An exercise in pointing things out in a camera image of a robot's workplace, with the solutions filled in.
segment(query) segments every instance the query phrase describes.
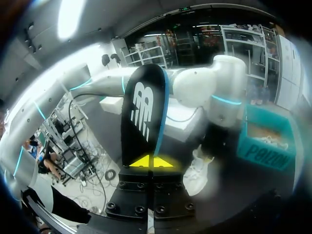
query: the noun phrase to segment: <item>teal box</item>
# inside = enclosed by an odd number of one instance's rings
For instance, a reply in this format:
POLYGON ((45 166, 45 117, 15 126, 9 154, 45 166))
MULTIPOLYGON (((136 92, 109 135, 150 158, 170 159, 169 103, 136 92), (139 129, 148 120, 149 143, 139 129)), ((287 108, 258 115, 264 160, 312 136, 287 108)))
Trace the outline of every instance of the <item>teal box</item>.
POLYGON ((281 171, 285 170, 296 157, 296 146, 288 119, 263 108, 246 105, 237 155, 253 163, 281 171), (279 133, 281 139, 288 143, 288 149, 285 150, 250 137, 248 135, 250 123, 279 133))

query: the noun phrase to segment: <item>ceiling light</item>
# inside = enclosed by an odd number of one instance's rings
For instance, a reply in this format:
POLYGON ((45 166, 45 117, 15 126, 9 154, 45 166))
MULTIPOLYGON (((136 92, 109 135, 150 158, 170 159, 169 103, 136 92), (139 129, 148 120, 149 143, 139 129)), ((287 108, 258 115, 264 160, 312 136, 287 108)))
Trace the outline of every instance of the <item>ceiling light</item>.
POLYGON ((68 39, 78 28, 85 0, 62 0, 58 13, 58 37, 68 39))
POLYGON ((217 24, 205 24, 205 25, 197 25, 197 27, 205 27, 205 26, 218 26, 217 24))
POLYGON ((164 35, 164 34, 160 34, 160 33, 158 33, 158 34, 147 34, 147 35, 145 35, 145 37, 161 36, 161 35, 164 35))

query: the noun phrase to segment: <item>new balance logo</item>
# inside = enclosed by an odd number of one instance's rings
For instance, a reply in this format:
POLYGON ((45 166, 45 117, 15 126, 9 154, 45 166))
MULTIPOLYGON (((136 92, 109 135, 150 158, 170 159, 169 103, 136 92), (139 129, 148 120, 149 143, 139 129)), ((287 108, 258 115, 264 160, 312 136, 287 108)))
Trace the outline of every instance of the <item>new balance logo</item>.
POLYGON ((138 127, 141 132, 143 125, 142 135, 146 136, 148 142, 150 130, 146 126, 146 122, 151 121, 153 111, 154 95, 150 87, 144 87, 141 82, 138 82, 135 87, 135 93, 133 96, 133 104, 136 106, 136 110, 131 112, 131 121, 138 127))

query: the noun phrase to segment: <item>white sneaker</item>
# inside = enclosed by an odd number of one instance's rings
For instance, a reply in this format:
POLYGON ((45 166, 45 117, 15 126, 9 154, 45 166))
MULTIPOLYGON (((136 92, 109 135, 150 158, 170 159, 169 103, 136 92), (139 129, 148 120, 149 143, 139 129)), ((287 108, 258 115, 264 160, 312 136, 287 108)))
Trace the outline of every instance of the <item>white sneaker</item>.
POLYGON ((213 157, 213 159, 203 159, 199 157, 201 155, 202 151, 200 145, 197 150, 193 150, 194 159, 183 176, 183 184, 189 196, 194 196, 203 190, 208 182, 208 164, 211 163, 215 158, 213 157))

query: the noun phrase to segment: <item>black shoe insole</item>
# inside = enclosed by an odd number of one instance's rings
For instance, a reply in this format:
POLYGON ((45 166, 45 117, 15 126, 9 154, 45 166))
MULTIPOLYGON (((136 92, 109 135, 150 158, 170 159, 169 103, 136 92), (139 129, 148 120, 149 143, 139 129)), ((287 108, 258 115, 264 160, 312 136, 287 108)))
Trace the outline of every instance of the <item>black shoe insole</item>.
POLYGON ((168 101, 168 76, 158 65, 143 65, 131 75, 121 113, 123 165, 129 166, 146 155, 158 154, 168 101))

